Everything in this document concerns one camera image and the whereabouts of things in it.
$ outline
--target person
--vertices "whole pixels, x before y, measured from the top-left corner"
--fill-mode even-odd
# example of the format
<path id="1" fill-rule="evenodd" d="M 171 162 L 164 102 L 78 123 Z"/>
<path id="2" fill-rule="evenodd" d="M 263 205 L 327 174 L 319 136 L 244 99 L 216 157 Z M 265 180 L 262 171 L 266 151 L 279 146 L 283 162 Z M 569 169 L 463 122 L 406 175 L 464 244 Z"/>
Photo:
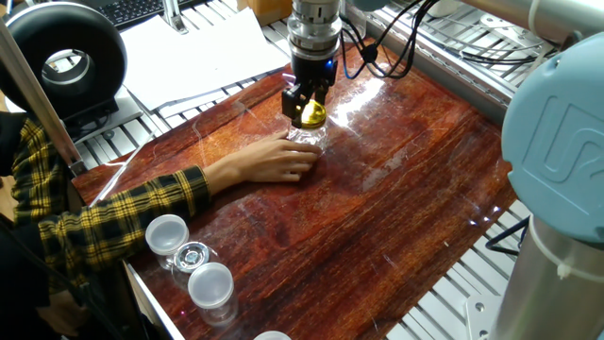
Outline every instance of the person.
<path id="1" fill-rule="evenodd" d="M 204 169 L 193 166 L 152 179 L 73 213 L 66 208 L 67 167 L 42 126 L 27 115 L 0 113 L 0 176 L 15 179 L 12 232 L 78 286 L 91 273 L 144 249 L 145 228 L 162 214 L 190 219 L 203 212 L 214 196 L 244 181 L 299 181 L 321 149 L 285 137 L 286 132 L 279 132 Z M 54 332 L 76 336 L 77 327 L 87 318 L 85 307 L 76 305 L 54 278 L 19 259 L 11 247 L 0 239 L 0 316 L 35 307 L 37 316 Z"/>

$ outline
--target yellow plaid sleeve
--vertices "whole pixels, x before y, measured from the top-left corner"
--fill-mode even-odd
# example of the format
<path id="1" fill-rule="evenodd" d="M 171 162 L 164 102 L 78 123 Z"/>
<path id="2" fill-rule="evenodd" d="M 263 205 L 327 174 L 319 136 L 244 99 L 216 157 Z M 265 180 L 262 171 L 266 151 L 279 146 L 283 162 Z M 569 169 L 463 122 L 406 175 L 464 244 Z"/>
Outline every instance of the yellow plaid sleeve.
<path id="1" fill-rule="evenodd" d="M 144 230 L 156 217 L 185 219 L 210 204 L 210 190 L 196 166 L 113 195 L 94 207 L 65 212 L 66 166 L 42 128 L 27 121 L 13 164 L 15 227 L 37 224 L 46 263 L 74 284 L 144 247 Z M 50 293 L 62 290 L 50 278 Z"/>
<path id="2" fill-rule="evenodd" d="M 151 221 L 173 213 L 185 219 L 208 206 L 208 185 L 192 167 L 113 195 L 78 213 L 64 212 L 39 224 L 46 263 L 76 284 L 144 247 Z M 51 289 L 58 288 L 50 281 Z"/>

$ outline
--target keyboard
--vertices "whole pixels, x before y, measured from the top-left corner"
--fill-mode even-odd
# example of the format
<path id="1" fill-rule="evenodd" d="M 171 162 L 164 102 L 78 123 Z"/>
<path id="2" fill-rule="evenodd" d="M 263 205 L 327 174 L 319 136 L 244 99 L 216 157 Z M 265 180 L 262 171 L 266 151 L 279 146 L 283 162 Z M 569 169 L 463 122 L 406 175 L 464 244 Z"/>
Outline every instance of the keyboard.
<path id="1" fill-rule="evenodd" d="M 178 0 L 179 6 L 196 5 L 205 0 Z M 105 15 L 117 29 L 134 26 L 158 13 L 163 13 L 161 0 L 118 0 L 100 7 L 93 7 Z"/>

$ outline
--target red wood grain surface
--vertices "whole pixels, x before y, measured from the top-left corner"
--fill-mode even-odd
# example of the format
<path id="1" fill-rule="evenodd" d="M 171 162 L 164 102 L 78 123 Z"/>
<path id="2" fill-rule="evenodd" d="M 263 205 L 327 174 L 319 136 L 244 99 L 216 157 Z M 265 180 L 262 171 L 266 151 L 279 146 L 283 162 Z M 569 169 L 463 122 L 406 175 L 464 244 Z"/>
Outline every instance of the red wood grain surface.
<path id="1" fill-rule="evenodd" d="M 290 72 L 149 143 L 114 192 L 287 128 Z M 499 127 L 417 70 L 398 81 L 341 70 L 327 112 L 326 152 L 300 183 L 240 185 L 189 222 L 235 279 L 229 326 L 204 324 L 148 250 L 131 259 L 185 338 L 382 339 L 515 200 Z M 75 186 L 91 202 L 116 170 L 100 166 Z"/>

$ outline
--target stacked plastic cup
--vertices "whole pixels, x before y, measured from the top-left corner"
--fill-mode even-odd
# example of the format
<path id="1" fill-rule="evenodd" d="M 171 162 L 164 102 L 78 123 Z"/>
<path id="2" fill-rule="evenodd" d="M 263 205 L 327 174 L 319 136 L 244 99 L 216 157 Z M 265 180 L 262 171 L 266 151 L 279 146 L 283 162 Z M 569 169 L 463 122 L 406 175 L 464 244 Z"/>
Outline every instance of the stacked plastic cup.
<path id="1" fill-rule="evenodd" d="M 189 278 L 189 296 L 210 326 L 225 326 L 237 316 L 235 282 L 223 264 L 206 263 L 195 269 Z"/>
<path id="2" fill-rule="evenodd" d="M 182 218 L 165 214 L 149 224 L 144 237 L 151 251 L 156 254 L 159 265 L 170 269 L 180 246 L 189 241 L 189 228 Z"/>

